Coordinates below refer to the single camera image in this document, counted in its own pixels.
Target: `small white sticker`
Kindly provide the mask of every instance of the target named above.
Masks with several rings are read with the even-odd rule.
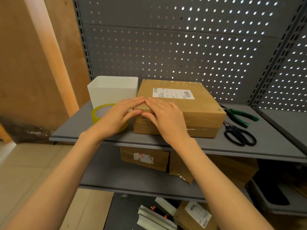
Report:
[[[154,88],[153,97],[195,99],[189,89]]]
[[[180,175],[180,177],[179,177],[179,178],[181,178],[181,179],[185,180],[185,178],[184,178],[184,177],[182,177],[181,175]]]
[[[211,218],[211,214],[207,212],[201,205],[197,202],[189,202],[185,207],[185,211],[199,223],[202,228],[205,228],[207,223]]]
[[[154,164],[153,157],[147,154],[143,154],[143,153],[138,153],[138,152],[134,153],[133,159],[136,161],[141,161],[141,162],[145,162],[148,164]]]

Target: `yellow tape roll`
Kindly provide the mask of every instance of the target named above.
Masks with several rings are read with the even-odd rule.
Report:
[[[114,105],[115,103],[105,104],[105,105],[98,106],[94,110],[92,110],[91,116],[92,116],[93,124],[97,123],[104,116],[104,114],[109,109],[111,109],[112,106]],[[119,129],[118,132],[125,130],[127,127],[128,127],[128,121],[125,122],[125,124]]]

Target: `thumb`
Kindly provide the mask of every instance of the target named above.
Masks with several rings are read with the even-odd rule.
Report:
[[[133,110],[129,111],[122,119],[122,121],[125,123],[127,120],[131,119],[134,116],[140,115],[142,113],[141,110]]]
[[[149,119],[150,121],[152,121],[152,122],[154,123],[154,125],[155,125],[156,127],[158,127],[158,119],[157,119],[156,116],[154,116],[154,115],[151,114],[151,113],[146,113],[146,112],[143,112],[143,113],[142,113],[142,116],[145,117],[145,118],[147,118],[147,119]]]

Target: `white bin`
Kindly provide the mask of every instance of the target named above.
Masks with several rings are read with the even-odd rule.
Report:
[[[138,77],[98,76],[87,85],[93,108],[136,97]]]

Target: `pliers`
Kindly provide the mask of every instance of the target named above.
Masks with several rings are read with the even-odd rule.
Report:
[[[234,121],[236,124],[240,125],[241,127],[245,127],[245,128],[248,128],[249,124],[247,122],[244,122],[243,120],[240,120],[237,116],[235,115],[239,115],[239,116],[243,116],[243,117],[246,117],[250,120],[253,120],[255,122],[257,122],[259,120],[258,117],[256,116],[253,116],[249,113],[246,113],[246,112],[243,112],[243,111],[239,111],[239,110],[234,110],[234,109],[228,109],[227,107],[225,106],[222,106],[220,104],[221,108],[223,108],[223,110],[226,112],[226,114],[228,115],[228,117]]]

